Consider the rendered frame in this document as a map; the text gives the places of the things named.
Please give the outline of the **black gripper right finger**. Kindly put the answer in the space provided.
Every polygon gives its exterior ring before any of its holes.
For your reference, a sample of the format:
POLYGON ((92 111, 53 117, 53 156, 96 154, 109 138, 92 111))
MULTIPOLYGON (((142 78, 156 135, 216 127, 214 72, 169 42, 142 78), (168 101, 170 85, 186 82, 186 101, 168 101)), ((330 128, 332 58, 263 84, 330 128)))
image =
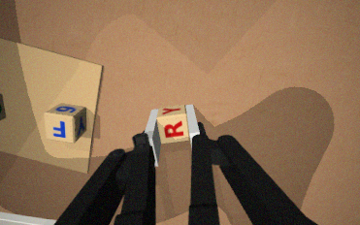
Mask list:
POLYGON ((193 104, 186 105, 186 113, 192 150, 188 225, 220 225, 212 164, 219 165, 252 225, 318 225, 298 209, 233 136, 211 140, 203 123, 197 122, 193 104))

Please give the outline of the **beige flat mat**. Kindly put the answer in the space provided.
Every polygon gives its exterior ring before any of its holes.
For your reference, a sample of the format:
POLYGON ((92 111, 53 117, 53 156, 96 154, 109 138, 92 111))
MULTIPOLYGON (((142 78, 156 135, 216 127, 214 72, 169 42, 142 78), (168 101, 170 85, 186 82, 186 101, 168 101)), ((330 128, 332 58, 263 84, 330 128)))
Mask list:
POLYGON ((0 38, 0 151, 88 173, 103 66, 0 38), (86 107, 86 131, 74 143, 47 140, 44 113, 86 107))

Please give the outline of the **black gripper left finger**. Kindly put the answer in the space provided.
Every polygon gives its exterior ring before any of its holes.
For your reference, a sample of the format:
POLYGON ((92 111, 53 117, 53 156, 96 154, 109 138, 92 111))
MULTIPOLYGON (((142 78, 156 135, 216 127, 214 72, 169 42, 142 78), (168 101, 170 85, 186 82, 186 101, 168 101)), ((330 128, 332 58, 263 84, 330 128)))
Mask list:
POLYGON ((146 131, 132 137, 133 150, 109 153, 53 225, 110 225, 123 196, 114 225, 155 225, 157 114, 158 109, 151 110, 146 131))

